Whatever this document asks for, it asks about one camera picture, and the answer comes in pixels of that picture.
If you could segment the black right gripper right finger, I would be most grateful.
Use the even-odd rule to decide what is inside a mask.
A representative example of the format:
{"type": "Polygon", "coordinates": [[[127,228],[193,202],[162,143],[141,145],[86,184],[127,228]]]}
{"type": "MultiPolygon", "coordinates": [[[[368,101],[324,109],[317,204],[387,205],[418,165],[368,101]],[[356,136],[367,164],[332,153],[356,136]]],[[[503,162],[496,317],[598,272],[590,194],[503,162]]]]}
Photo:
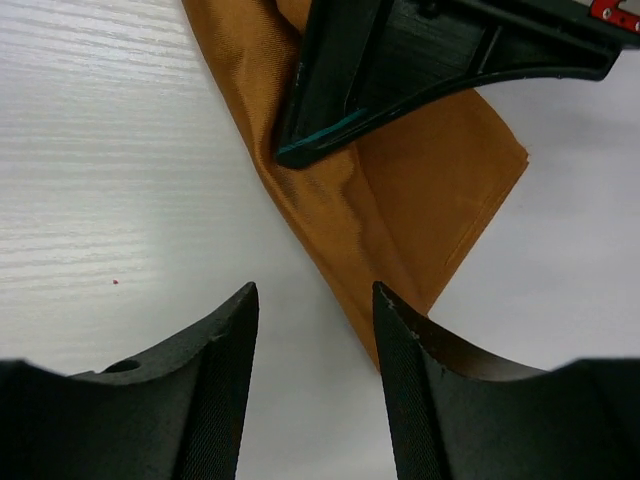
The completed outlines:
{"type": "Polygon", "coordinates": [[[551,371],[492,354],[383,283],[374,332],[401,479],[635,479],[639,363],[551,371]]]}

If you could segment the orange cloth napkin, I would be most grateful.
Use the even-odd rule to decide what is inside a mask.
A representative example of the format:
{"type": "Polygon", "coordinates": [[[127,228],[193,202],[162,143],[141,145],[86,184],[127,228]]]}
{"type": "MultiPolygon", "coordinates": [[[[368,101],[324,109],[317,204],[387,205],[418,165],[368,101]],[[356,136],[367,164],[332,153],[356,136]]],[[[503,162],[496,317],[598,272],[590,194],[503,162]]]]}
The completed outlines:
{"type": "Polygon", "coordinates": [[[427,312],[528,165],[467,90],[373,131],[304,170],[277,165],[306,1],[188,1],[194,36],[274,204],[370,357],[372,285],[427,312]]]}

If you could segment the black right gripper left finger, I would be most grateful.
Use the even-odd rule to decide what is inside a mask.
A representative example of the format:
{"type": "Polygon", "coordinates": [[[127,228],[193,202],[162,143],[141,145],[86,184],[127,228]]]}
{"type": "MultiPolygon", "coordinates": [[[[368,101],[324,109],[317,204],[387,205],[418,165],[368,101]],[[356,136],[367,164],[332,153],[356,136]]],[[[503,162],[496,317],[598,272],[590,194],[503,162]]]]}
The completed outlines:
{"type": "Polygon", "coordinates": [[[101,372],[1,364],[5,479],[232,479],[258,331],[248,283],[215,311],[101,372]]]}

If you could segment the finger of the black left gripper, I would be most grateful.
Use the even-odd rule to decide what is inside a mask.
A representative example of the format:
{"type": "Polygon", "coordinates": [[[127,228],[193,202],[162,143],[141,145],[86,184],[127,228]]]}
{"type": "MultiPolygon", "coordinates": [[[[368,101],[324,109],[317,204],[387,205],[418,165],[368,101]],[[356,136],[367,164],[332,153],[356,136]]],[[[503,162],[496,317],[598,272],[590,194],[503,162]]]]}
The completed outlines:
{"type": "Polygon", "coordinates": [[[635,1],[315,1],[275,153],[306,168],[428,103],[529,78],[604,79],[635,1]]]}

